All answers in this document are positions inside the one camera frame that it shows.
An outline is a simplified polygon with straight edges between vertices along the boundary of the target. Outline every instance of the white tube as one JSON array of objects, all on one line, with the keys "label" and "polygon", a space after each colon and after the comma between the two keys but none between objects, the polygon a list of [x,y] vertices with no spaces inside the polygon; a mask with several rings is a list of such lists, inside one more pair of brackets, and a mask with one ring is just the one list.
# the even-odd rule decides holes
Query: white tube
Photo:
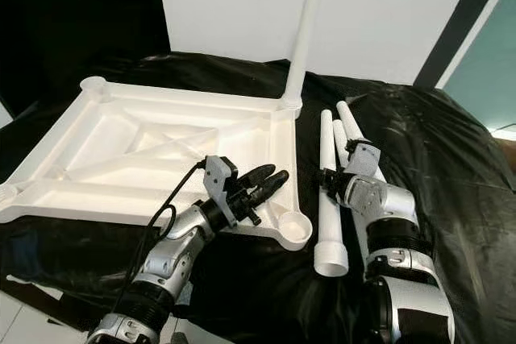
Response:
[{"label": "white tube", "polygon": [[[321,113],[320,167],[335,170],[335,145],[331,112]],[[321,276],[344,276],[349,269],[347,250],[342,243],[339,205],[319,188],[319,233],[314,250],[314,268]]]},{"label": "white tube", "polygon": [[280,100],[281,108],[295,109],[298,111],[298,114],[302,107],[301,91],[303,81],[305,80],[306,58],[308,57],[310,37],[314,30],[319,3],[320,0],[305,0],[299,21],[298,37],[294,46],[287,85]]},{"label": "white tube", "polygon": [[337,155],[339,155],[340,166],[347,167],[349,160],[349,152],[346,151],[347,136],[342,125],[342,121],[333,120],[333,137],[335,138],[335,146],[337,148]]},{"label": "white tube", "polygon": [[[362,131],[358,127],[352,112],[349,110],[349,106],[347,106],[347,103],[344,101],[338,102],[337,110],[339,111],[339,116],[342,120],[347,138],[351,140],[364,139],[364,135],[362,135]],[[381,173],[380,167],[378,167],[377,171],[374,172],[374,178],[385,181],[384,174]]]}]

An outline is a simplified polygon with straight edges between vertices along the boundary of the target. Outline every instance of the black tablecloth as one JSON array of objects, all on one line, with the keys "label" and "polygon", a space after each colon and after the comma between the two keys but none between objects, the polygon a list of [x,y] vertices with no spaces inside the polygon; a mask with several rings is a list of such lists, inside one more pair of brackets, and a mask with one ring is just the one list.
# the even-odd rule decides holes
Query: black tablecloth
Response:
[{"label": "black tablecloth", "polygon": [[[278,98],[288,62],[259,64],[173,53],[104,58],[81,73],[108,81]],[[78,94],[48,96],[0,130],[4,181]],[[410,189],[420,222],[435,236],[435,265],[456,317],[456,342],[516,337],[514,175],[486,129],[439,90],[307,74],[296,123],[298,192],[314,236],[297,252],[275,241],[219,235],[199,256],[190,307],[177,313],[234,342],[345,343],[360,298],[361,263],[350,214],[342,209],[351,271],[313,270],[317,238],[319,115],[346,99],[362,131],[382,150],[387,181]],[[135,226],[23,217],[0,226],[2,275],[111,302],[135,240]]]}]

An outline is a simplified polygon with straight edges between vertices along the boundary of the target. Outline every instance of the floor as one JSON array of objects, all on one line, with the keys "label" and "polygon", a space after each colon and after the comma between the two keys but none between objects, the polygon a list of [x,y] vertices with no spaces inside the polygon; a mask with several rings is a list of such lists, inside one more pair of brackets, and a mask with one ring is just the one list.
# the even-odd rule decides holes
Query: floor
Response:
[{"label": "floor", "polygon": [[[55,290],[49,291],[59,296]],[[67,326],[47,322],[48,318],[34,309],[0,293],[0,344],[83,344],[86,333]],[[160,344],[170,343],[174,332],[183,332],[189,344],[230,344],[187,320],[170,317],[161,332]]]}]

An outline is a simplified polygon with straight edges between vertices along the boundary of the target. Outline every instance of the black plastic sheet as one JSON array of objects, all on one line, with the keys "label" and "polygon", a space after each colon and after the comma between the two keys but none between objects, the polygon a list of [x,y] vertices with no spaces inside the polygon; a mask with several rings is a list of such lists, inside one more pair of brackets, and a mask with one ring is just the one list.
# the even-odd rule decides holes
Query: black plastic sheet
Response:
[{"label": "black plastic sheet", "polygon": [[[78,75],[109,81],[256,97],[280,97],[288,62],[257,64],[173,53],[143,60],[103,58]],[[49,96],[0,130],[5,180],[78,93]],[[514,175],[487,130],[439,90],[307,74],[296,123],[298,191],[314,225],[306,247],[219,235],[199,256],[190,307],[177,310],[237,343],[345,343],[360,299],[360,252],[342,209],[350,273],[313,270],[317,242],[319,115],[346,99],[365,135],[382,150],[387,181],[410,189],[435,232],[435,265],[456,317],[456,342],[512,342],[516,335]],[[2,275],[11,274],[93,302],[112,300],[139,227],[49,218],[0,226]]]}]

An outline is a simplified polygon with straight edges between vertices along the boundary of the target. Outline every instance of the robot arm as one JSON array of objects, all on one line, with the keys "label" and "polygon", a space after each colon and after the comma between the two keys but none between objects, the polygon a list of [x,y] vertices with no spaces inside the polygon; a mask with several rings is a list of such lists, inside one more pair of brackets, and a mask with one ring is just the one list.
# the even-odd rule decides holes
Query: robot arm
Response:
[{"label": "robot arm", "polygon": [[157,344],[160,332],[194,261],[203,247],[224,227],[250,218],[289,178],[274,165],[258,167],[237,179],[238,170],[225,157],[207,156],[204,185],[208,201],[197,201],[177,220],[165,238],[148,253],[142,267],[123,292],[112,313],[101,320],[86,344]]},{"label": "robot arm", "polygon": [[380,157],[370,142],[355,142],[351,151],[346,168],[321,171],[321,185],[352,210],[363,247],[356,341],[453,343],[452,308],[435,273],[431,246],[420,233],[412,193],[370,177]]}]

